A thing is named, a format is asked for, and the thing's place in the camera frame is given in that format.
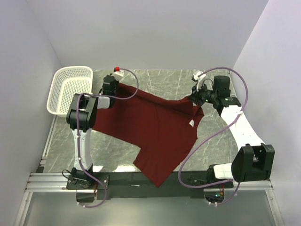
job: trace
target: white tag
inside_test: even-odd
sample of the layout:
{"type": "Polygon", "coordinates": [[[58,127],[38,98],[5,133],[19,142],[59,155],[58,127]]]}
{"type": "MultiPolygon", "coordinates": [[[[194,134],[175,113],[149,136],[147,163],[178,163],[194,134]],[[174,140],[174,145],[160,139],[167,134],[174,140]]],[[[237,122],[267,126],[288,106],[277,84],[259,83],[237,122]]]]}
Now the white tag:
{"type": "Polygon", "coordinates": [[[192,127],[194,127],[194,120],[191,119],[190,123],[189,123],[192,127]]]}

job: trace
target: wall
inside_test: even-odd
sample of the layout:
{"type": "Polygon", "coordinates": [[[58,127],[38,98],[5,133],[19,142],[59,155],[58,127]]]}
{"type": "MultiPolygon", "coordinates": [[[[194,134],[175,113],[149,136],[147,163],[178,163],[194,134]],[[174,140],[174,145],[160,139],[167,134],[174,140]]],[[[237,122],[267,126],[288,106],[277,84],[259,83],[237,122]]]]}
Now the wall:
{"type": "Polygon", "coordinates": [[[236,62],[268,0],[28,0],[63,66],[195,69],[236,62]]]}
{"type": "Polygon", "coordinates": [[[46,101],[61,67],[25,0],[0,0],[0,225],[12,225],[53,116],[46,101]]]}
{"type": "MultiPolygon", "coordinates": [[[[234,66],[250,91],[246,115],[275,148],[271,179],[288,226],[301,220],[300,9],[299,0],[270,0],[234,66]]],[[[233,78],[243,98],[243,86],[233,78]]]]}

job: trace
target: fabric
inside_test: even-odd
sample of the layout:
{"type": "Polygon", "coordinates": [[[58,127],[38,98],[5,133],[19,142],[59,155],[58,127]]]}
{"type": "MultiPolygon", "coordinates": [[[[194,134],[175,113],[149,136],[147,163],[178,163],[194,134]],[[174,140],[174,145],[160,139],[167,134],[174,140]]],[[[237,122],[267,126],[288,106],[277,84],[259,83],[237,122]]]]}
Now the fabric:
{"type": "MultiPolygon", "coordinates": [[[[120,83],[117,96],[135,90],[120,83]]],[[[188,155],[203,116],[188,97],[164,100],[139,90],[129,100],[116,99],[111,109],[97,110],[93,129],[140,147],[134,165],[159,187],[188,155]]]]}

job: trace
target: dark red shirt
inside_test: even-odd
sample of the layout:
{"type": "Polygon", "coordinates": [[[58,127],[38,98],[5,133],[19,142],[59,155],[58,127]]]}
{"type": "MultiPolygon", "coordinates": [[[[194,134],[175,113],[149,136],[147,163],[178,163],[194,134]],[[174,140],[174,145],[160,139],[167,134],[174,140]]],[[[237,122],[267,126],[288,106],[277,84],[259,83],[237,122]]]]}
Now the dark red shirt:
{"type": "MultiPolygon", "coordinates": [[[[120,83],[117,96],[135,90],[120,83]]],[[[116,99],[111,109],[97,110],[93,129],[140,147],[134,165],[159,187],[188,155],[203,116],[187,97],[164,100],[138,90],[131,99],[116,99]]]]}

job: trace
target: gray marble surface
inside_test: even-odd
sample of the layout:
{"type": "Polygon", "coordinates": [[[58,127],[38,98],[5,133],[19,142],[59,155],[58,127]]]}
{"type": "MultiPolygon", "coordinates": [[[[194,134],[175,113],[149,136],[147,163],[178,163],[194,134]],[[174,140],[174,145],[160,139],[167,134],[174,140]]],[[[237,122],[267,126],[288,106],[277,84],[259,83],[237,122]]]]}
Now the gray marble surface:
{"type": "MultiPolygon", "coordinates": [[[[140,89],[168,100],[178,100],[191,93],[194,82],[191,77],[195,70],[134,70],[140,82],[140,89]]],[[[94,93],[102,86],[103,77],[111,73],[109,70],[96,70],[93,77],[94,93]]],[[[209,73],[208,78],[214,75],[228,75],[228,71],[220,70],[209,73]]],[[[121,81],[124,84],[135,86],[135,79],[130,73],[125,73],[121,81]]],[[[235,95],[231,84],[232,96],[235,95]]],[[[203,106],[204,117],[198,126],[198,139],[194,147],[207,136],[226,126],[211,104],[203,106]]],[[[47,161],[44,172],[62,172],[74,164],[74,142],[71,130],[65,118],[57,117],[53,126],[53,135],[49,144],[47,161]]],[[[106,134],[92,131],[91,157],[94,171],[139,171],[133,165],[140,148],[110,137],[106,134]]],[[[235,140],[227,130],[209,140],[188,160],[184,170],[207,170],[210,164],[232,162],[238,151],[235,140]]]]}

